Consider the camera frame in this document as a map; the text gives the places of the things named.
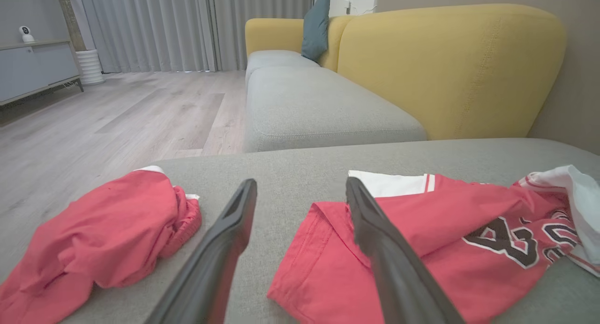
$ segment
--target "cabinet door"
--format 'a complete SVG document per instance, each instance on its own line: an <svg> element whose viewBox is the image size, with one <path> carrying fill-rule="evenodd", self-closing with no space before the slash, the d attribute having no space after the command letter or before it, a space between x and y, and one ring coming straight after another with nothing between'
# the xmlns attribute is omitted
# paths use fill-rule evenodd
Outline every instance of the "cabinet door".
<svg viewBox="0 0 600 324"><path fill-rule="evenodd" d="M47 85L31 47L0 50L0 102Z"/></svg>
<svg viewBox="0 0 600 324"><path fill-rule="evenodd" d="M79 74L68 43L35 46L34 54L47 80L46 85Z"/></svg>

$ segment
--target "gray sofa seat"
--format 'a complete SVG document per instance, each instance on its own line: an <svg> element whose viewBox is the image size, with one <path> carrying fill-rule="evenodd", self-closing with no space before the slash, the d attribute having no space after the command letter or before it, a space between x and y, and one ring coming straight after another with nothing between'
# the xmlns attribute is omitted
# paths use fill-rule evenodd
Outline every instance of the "gray sofa seat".
<svg viewBox="0 0 600 324"><path fill-rule="evenodd" d="M246 152L427 138L407 112L324 68L255 70L246 117Z"/></svg>
<svg viewBox="0 0 600 324"><path fill-rule="evenodd" d="M256 51L248 56L246 67L246 87L255 70L272 66L294 66L297 68L319 68L319 64L302 57L300 53L286 50Z"/></svg>
<svg viewBox="0 0 600 324"><path fill-rule="evenodd" d="M126 288L96 288L65 323L141 324L200 242L242 180L253 177L258 198L249 245L235 271L226 322L286 323L293 319L266 292L296 230L315 201L345 200L350 169L420 175L439 173L464 181L508 186L525 174L565 164L600 179L600 157L562 143L537 139L444 140L293 149L243 155L167 160L174 185L198 194L203 224L173 257ZM29 239L13 238L24 251ZM15 264L20 256L14 258ZM600 281L562 258L498 323L595 323Z"/></svg>

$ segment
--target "yellow upholstery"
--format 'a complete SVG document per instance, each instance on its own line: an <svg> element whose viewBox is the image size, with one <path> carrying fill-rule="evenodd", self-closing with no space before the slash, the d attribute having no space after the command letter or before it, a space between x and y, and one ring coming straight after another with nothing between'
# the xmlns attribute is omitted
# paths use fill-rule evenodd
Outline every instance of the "yellow upholstery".
<svg viewBox="0 0 600 324"><path fill-rule="evenodd" d="M381 12L348 23L338 73L413 115L430 140L525 137L565 46L559 20L527 6Z"/></svg>
<svg viewBox="0 0 600 324"><path fill-rule="evenodd" d="M319 58L319 65L337 71L339 42L345 26L354 16L330 18L329 49ZM246 22L246 54L264 50L302 51L303 19L254 18Z"/></svg>

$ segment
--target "crumpled red cloth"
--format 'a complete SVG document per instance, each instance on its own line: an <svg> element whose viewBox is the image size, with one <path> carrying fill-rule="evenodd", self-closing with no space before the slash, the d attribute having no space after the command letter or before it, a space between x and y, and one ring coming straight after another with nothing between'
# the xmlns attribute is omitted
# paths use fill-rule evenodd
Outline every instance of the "crumpled red cloth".
<svg viewBox="0 0 600 324"><path fill-rule="evenodd" d="M0 287L0 323L56 323L85 303L94 283L136 283L201 221L197 196L186 198L157 166L88 192L37 228Z"/></svg>

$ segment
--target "cabinet top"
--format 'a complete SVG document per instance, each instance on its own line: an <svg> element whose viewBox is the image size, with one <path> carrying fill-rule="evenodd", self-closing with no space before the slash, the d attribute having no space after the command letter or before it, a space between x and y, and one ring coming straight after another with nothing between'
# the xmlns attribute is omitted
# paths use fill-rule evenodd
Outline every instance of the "cabinet top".
<svg viewBox="0 0 600 324"><path fill-rule="evenodd" d="M30 43L21 43L21 44L0 46L0 50L9 50L11 48L21 48L21 47L28 47L28 46L68 43L70 41L71 41L70 39L36 40L35 42L30 42Z"/></svg>

